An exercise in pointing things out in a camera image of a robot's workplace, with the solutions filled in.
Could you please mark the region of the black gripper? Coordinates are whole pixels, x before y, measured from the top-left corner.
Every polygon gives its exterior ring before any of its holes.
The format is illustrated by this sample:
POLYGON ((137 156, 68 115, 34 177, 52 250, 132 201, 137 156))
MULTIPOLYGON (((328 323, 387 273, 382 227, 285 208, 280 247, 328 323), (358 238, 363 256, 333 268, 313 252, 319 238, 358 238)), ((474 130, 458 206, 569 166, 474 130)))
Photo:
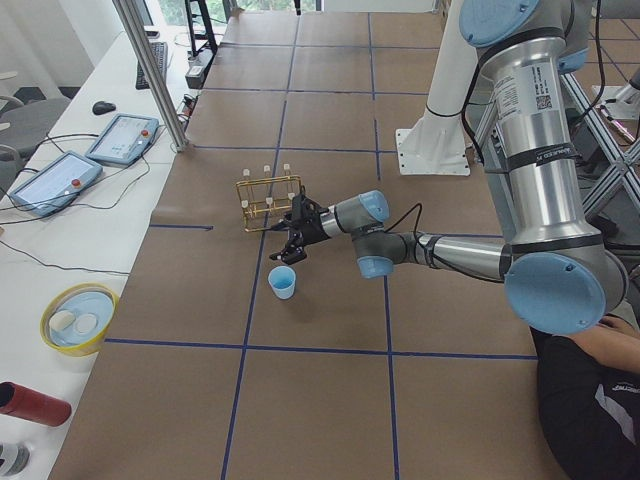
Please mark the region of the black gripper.
POLYGON ((270 254, 269 259, 284 264, 295 264, 305 260, 305 246, 328 239, 321 218, 327 212, 326 207, 322 207, 306 195, 296 195, 284 221, 267 228, 268 231, 289 231, 284 247, 279 252, 270 254))

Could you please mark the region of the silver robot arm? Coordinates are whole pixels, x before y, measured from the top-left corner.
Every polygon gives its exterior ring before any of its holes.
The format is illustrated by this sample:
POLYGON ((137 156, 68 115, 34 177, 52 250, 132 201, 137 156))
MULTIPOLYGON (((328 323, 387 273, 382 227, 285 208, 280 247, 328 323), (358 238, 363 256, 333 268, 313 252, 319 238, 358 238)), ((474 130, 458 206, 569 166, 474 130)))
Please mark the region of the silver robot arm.
POLYGON ((584 63, 586 1, 466 1, 459 14, 476 71, 493 86, 497 129, 515 207, 504 244, 385 226, 389 207, 370 191, 329 207, 298 194, 278 223, 287 242, 276 253, 302 261, 308 245, 347 234, 366 278, 403 263, 449 269, 500 283, 530 327, 569 335, 595 326, 624 299, 628 276, 582 206, 560 77, 584 63))

